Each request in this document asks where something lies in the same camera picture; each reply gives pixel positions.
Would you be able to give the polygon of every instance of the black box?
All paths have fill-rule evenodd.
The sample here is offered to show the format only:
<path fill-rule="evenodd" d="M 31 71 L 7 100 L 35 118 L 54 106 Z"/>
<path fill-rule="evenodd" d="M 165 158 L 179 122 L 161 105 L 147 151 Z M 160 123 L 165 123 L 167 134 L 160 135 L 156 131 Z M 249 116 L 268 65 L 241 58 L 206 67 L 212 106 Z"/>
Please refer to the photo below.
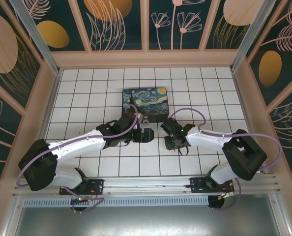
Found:
<path fill-rule="evenodd" d="M 164 122 L 169 115 L 165 88 L 130 88 L 123 90 L 122 112 L 127 104 L 134 104 L 143 114 L 143 123 Z"/>

